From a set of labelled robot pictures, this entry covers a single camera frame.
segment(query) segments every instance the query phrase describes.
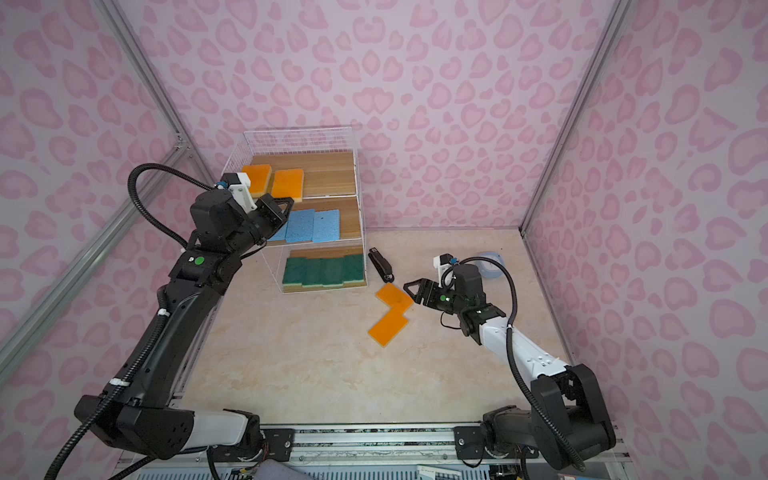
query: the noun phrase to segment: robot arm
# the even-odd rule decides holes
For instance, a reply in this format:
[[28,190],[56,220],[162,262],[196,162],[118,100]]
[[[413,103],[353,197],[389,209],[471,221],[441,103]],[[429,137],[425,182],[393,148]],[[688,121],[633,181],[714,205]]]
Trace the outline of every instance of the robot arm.
[[[465,263],[470,260],[459,263],[448,254],[436,257],[440,283],[422,278],[403,288],[414,302],[455,314],[464,336],[508,363],[513,375],[519,371],[518,386],[529,391],[526,398],[531,404],[537,404],[533,411],[506,406],[483,415],[485,447],[504,454],[513,452],[517,445],[526,445],[538,449],[552,468],[583,468],[584,459],[616,445],[597,378],[583,364],[569,366],[554,358],[514,327],[514,304],[508,319],[498,307],[486,302],[478,267]],[[450,274],[453,279],[446,285]],[[508,279],[516,302],[514,285],[511,277]],[[574,405],[565,405],[564,398]]]
[[158,292],[160,310],[102,394],[80,399],[74,414],[83,425],[59,452],[46,478],[56,477],[88,430],[106,445],[150,458],[168,459],[210,445],[218,445],[211,450],[217,462],[247,461],[260,451],[258,415],[169,408],[187,351],[241,260],[287,222],[293,207],[293,199],[269,194],[253,202],[249,185],[246,174],[225,174],[216,187],[195,199],[190,207],[195,230],[169,283]]
[[[497,316],[480,325],[480,344],[506,363],[507,319]],[[566,370],[567,363],[547,353],[516,326],[512,327],[512,352],[528,388],[539,376],[554,376]]]

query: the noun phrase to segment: shelf board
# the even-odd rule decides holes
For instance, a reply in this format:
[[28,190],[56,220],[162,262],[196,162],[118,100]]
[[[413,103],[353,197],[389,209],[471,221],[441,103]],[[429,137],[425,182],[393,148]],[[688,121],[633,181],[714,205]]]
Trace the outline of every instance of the shelf board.
[[303,286],[284,286],[283,293],[317,292],[320,290],[341,290],[345,288],[359,288],[361,286],[368,286],[368,283],[365,280],[363,280],[362,282],[345,283],[344,286],[313,286],[310,288],[304,288]]
[[[339,239],[341,240],[359,240],[362,239],[362,230],[360,228],[360,215],[357,208],[357,197],[337,197],[337,198],[308,198],[298,204],[293,204],[293,210],[308,210],[314,208],[317,212],[325,210],[339,211]],[[269,247],[279,247],[281,245],[300,245],[312,242],[287,243],[285,240],[276,240],[269,242]],[[333,244],[333,242],[322,242],[317,245]]]
[[[355,158],[349,152],[318,154],[257,155],[252,165],[269,164],[272,170],[302,168],[303,197],[306,199],[337,195],[355,195]],[[274,175],[266,191],[272,191]]]
[[351,247],[328,247],[328,248],[303,248],[293,250],[290,253],[291,258],[341,258],[347,255],[363,254],[362,245],[353,245]]

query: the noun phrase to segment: marble floor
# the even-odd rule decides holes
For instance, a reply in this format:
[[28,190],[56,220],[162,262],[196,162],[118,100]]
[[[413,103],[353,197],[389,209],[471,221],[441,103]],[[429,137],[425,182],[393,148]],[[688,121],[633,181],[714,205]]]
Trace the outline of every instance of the marble floor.
[[[392,264],[398,287],[435,279],[441,253],[500,253],[518,291],[515,325],[567,361],[517,230],[373,231],[367,243]],[[527,408],[506,363],[440,326],[436,310],[411,306],[392,342],[376,343],[367,332],[388,307],[375,297],[383,282],[370,262],[368,274],[366,288],[282,294],[261,255],[245,260],[180,407],[246,410],[271,424],[467,422],[501,406]],[[509,313],[506,280],[484,288]]]

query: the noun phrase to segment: gray cloth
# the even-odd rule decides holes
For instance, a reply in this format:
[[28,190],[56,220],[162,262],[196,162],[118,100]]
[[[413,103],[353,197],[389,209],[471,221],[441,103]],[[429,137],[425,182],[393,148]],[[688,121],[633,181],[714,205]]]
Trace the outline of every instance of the gray cloth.
[[274,460],[265,460],[256,470],[253,480],[314,480]]

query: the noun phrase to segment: pink leopard print wall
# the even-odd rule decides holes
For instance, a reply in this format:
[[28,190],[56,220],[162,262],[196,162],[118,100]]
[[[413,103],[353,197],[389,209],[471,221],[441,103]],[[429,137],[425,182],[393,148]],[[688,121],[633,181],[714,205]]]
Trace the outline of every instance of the pink leopard print wall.
[[170,133],[88,0],[0,6],[0,345]]
[[535,222],[642,478],[768,477],[768,2],[642,1]]
[[516,226],[608,0],[121,5],[219,171],[237,134],[352,124],[370,227]]
[[[187,236],[189,206],[199,193],[174,177],[149,208]],[[72,415],[80,396],[101,392],[157,312],[155,291],[178,255],[178,243],[143,219],[136,223],[11,377],[0,391],[0,478],[43,477],[80,425]],[[119,454],[89,433],[59,478],[97,480],[111,473]]]

